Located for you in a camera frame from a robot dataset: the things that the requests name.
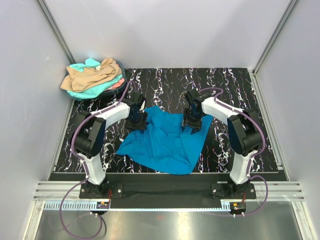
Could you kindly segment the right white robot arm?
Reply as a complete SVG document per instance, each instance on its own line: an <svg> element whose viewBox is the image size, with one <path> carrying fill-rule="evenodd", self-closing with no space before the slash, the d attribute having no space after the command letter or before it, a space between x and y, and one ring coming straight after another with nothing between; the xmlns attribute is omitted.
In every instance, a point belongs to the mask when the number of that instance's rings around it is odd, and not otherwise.
<svg viewBox="0 0 320 240"><path fill-rule="evenodd" d="M191 134L202 129L203 117L212 116L227 125L229 143L234 151L233 165L227 183L214 186L214 199L237 198L244 196L251 181L251 167L255 156L261 154L266 140L260 127L258 114L253 109L241 109L218 99L223 91L215 96L201 94L196 89L188 90L184 97L188 108L184 109L182 129L190 128Z"/></svg>

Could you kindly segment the blue t shirt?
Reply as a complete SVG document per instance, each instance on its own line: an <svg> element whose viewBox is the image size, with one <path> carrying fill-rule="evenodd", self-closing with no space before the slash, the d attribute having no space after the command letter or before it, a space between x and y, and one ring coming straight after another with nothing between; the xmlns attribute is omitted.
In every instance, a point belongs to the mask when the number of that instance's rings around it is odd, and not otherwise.
<svg viewBox="0 0 320 240"><path fill-rule="evenodd" d="M149 107L146 129L132 131L121 143L116 154L152 170L173 175L193 172L201 156L213 117L202 118L201 130L192 133L182 129L183 114Z"/></svg>

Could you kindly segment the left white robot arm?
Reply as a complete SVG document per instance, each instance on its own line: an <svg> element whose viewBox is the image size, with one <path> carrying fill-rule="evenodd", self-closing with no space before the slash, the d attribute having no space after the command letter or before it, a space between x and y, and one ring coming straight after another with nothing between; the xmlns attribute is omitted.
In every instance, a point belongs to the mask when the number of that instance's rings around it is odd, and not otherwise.
<svg viewBox="0 0 320 240"><path fill-rule="evenodd" d="M81 184L82 193L102 197L110 192L100 158L106 129L125 120L127 130L144 131L148 116L145 103L145 96L133 92L129 98L121 98L109 107L94 112L81 111L77 115L70 146L72 154L80 159L85 169L86 181Z"/></svg>

